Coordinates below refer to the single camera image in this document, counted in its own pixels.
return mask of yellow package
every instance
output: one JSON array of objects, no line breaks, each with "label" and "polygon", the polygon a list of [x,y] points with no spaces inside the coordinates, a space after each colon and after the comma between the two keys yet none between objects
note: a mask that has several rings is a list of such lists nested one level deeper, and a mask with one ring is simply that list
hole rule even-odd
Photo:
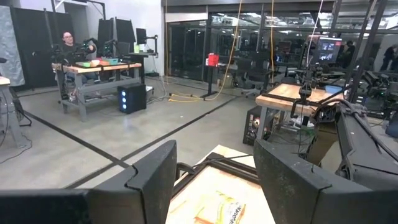
[{"label": "yellow package", "polygon": [[195,224],[239,224],[245,208],[246,204],[216,192],[202,198]]}]

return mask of red object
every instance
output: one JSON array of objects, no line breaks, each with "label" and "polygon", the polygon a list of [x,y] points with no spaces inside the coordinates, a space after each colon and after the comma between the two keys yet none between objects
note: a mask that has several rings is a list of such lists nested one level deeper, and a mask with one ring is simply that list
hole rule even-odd
[{"label": "red object", "polygon": [[218,67],[218,59],[219,59],[219,55],[210,53],[209,58],[208,58],[208,61],[209,61],[208,66]]}]

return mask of desk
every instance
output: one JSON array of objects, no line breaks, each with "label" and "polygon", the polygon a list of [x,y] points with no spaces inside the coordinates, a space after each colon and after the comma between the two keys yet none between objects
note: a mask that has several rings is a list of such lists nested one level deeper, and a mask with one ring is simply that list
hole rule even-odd
[{"label": "desk", "polygon": [[[300,87],[301,86],[298,86],[298,85],[282,83],[279,86],[275,87],[273,90],[271,90],[269,92],[269,94],[299,99],[300,98],[300,95],[299,95]],[[325,90],[316,89],[316,90],[312,90],[312,94],[307,100],[317,102],[317,101],[320,101],[320,100],[323,100],[323,99],[329,97],[330,95],[331,94],[327,93]],[[343,94],[340,94],[340,95],[333,97],[333,99],[335,99],[335,98],[343,99],[344,96],[343,96]],[[283,119],[283,117],[285,115],[285,111],[287,111],[288,113],[291,112],[292,106],[293,106],[293,103],[290,101],[278,100],[278,99],[266,97],[266,96],[258,96],[256,98],[256,103],[257,103],[257,105],[262,107],[261,108],[260,125],[259,125],[259,129],[258,129],[258,133],[257,133],[257,139],[262,138],[262,135],[264,134],[265,124],[268,124],[268,122],[277,113],[281,113],[280,118]],[[301,110],[302,110],[303,116],[310,116],[316,109],[317,109],[316,106],[297,105],[295,113],[301,114]]]},{"label": "desk", "polygon": [[5,130],[6,124],[8,123],[8,131],[11,132],[12,137],[18,148],[26,146],[26,139],[22,136],[21,128],[19,127],[19,122],[17,118],[17,111],[12,103],[12,95],[9,90],[10,79],[5,77],[0,77],[0,115],[2,128]]},{"label": "desk", "polygon": [[[212,152],[225,157],[245,155],[245,153],[220,145],[210,153]],[[254,167],[253,157],[233,160]],[[186,175],[181,176],[175,184],[179,183]],[[195,211],[197,212],[197,206],[202,196],[212,194],[217,190],[246,204],[244,215],[239,223],[275,223],[260,185],[210,166],[204,168],[183,190],[172,198],[166,223],[194,223]]]},{"label": "desk", "polygon": [[141,83],[145,82],[145,63],[144,63],[144,58],[148,58],[149,56],[157,56],[157,54],[154,53],[148,53],[148,52],[139,52],[139,53],[129,53],[128,55],[125,55],[126,58],[128,58],[132,62],[138,62],[141,64],[141,69],[140,69],[140,76],[141,76]]},{"label": "desk", "polygon": [[95,85],[83,85],[83,82],[81,80],[81,74],[83,73],[88,73],[88,72],[100,72],[102,71],[101,67],[93,67],[93,68],[81,68],[81,67],[73,67],[73,66],[63,66],[63,71],[64,72],[71,72],[75,74],[75,85],[76,89],[78,90],[78,94],[76,96],[77,100],[76,102],[70,102],[67,98],[63,98],[65,95],[65,89],[64,89],[64,83],[65,83],[65,74],[62,73],[61,65],[60,64],[52,64],[52,68],[56,71],[57,74],[57,83],[58,83],[58,89],[60,91],[60,96],[61,96],[61,105],[63,108],[64,113],[68,113],[68,107],[76,107],[79,108],[80,112],[80,118],[82,121],[87,120],[87,112],[86,112],[86,106],[94,103],[99,103],[100,101],[106,101],[107,99],[96,99],[92,100],[90,102],[86,102],[84,94],[89,93],[89,92],[94,92],[94,91],[100,91],[100,90],[105,90],[109,88],[116,88],[118,86],[124,86],[124,85],[130,85],[133,83],[140,82],[139,78],[139,68],[141,67],[141,64],[135,63],[135,64],[125,64],[125,63],[120,63],[118,65],[112,65],[112,66],[105,66],[103,67],[104,71],[112,71],[112,70],[120,70],[120,69],[129,69],[129,68],[134,68],[134,78],[130,77],[123,77],[120,75],[120,73],[116,74],[116,79],[113,82],[104,82],[100,84],[95,84]]}]

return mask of wooden board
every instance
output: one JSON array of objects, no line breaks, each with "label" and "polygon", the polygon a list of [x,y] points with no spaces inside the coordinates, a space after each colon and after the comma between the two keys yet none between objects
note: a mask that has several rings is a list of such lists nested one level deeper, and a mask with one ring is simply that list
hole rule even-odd
[{"label": "wooden board", "polygon": [[[300,90],[300,86],[282,83],[269,93],[273,94],[273,95],[298,99],[298,98],[300,98],[299,90]],[[323,100],[330,95],[331,94],[327,93],[326,90],[313,89],[312,94],[308,98],[308,100],[316,102],[316,101]],[[340,94],[340,95],[333,97],[333,99],[335,99],[335,98],[343,99],[344,96],[343,96],[343,94]],[[265,106],[265,107],[270,107],[270,108],[284,110],[284,111],[290,111],[293,106],[292,102],[285,101],[285,100],[278,100],[278,99],[266,97],[266,96],[258,96],[256,98],[256,103],[259,106]],[[297,105],[296,113],[301,113],[302,107],[303,107],[302,105]],[[316,110],[316,108],[317,108],[316,106],[304,106],[303,114],[306,116],[310,115]]]},{"label": "wooden board", "polygon": [[10,85],[10,79],[6,77],[0,77],[0,85]]},{"label": "wooden board", "polygon": [[[225,157],[245,155],[245,153],[220,145],[211,152],[221,154]],[[244,157],[234,160],[254,167],[253,157]],[[246,204],[244,215],[239,223],[275,223],[271,211],[269,210],[267,200],[259,185],[210,166],[198,174],[172,199],[166,223],[194,223],[195,213],[200,200],[204,195],[211,195],[216,191],[222,192]]]},{"label": "wooden board", "polygon": [[[111,70],[119,70],[119,69],[128,69],[128,68],[139,68],[141,67],[140,63],[135,63],[130,65],[127,65],[125,63],[120,63],[119,65],[114,65],[114,66],[105,66],[104,71],[111,71]],[[52,68],[61,70],[61,65],[60,64],[52,64]],[[75,74],[78,73],[87,73],[87,72],[100,72],[101,68],[100,67],[95,67],[95,68],[79,68],[79,67],[74,67],[74,66],[63,66],[63,71],[64,72],[72,72]]]}]

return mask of wooden tabletop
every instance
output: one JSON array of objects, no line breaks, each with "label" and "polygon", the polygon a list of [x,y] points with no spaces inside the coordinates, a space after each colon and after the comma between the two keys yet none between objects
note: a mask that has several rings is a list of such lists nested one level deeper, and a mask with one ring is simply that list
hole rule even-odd
[{"label": "wooden tabletop", "polygon": [[0,77],[0,85],[10,85],[10,79],[6,77]]},{"label": "wooden tabletop", "polygon": [[[140,63],[135,63],[135,64],[126,64],[126,63],[119,63],[118,65],[113,65],[113,66],[104,66],[104,71],[111,71],[111,70],[119,70],[119,69],[127,69],[127,68],[139,68],[141,67]],[[53,63],[52,68],[61,70],[61,65],[58,63]],[[74,66],[63,66],[63,71],[64,72],[72,72],[75,74],[78,73],[87,73],[87,72],[100,72],[101,68],[100,67],[93,67],[93,68],[80,68],[80,67],[74,67]]]},{"label": "wooden tabletop", "polygon": [[[270,91],[269,94],[298,99],[298,98],[300,98],[300,95],[299,95],[300,87],[301,86],[298,86],[298,85],[282,83],[279,86],[277,86],[276,88],[274,88],[272,91]],[[312,94],[307,100],[317,102],[317,101],[327,98],[330,95],[331,94],[327,93],[325,90],[312,89]],[[333,97],[333,99],[335,99],[335,98],[343,99],[344,96],[343,96],[343,94],[339,94],[339,95]],[[290,111],[293,106],[292,102],[285,101],[285,100],[278,100],[278,99],[266,97],[266,96],[258,96],[256,98],[256,103],[259,106],[265,106],[265,107],[270,107],[273,109],[284,110],[284,111]],[[303,107],[302,105],[297,105],[296,113],[301,113],[302,107]],[[316,109],[317,109],[316,106],[304,106],[303,114],[306,116],[311,115]]]},{"label": "wooden tabletop", "polygon": [[[245,155],[245,153],[220,145],[215,147],[211,152],[225,157]],[[252,156],[234,160],[254,167]],[[200,172],[195,179],[171,200],[166,223],[195,223],[195,216],[198,212],[198,207],[201,204],[203,205],[203,199],[216,192],[221,192],[234,198],[239,203],[246,204],[244,214],[239,222],[240,224],[275,223],[267,200],[259,185],[210,166]]]}]

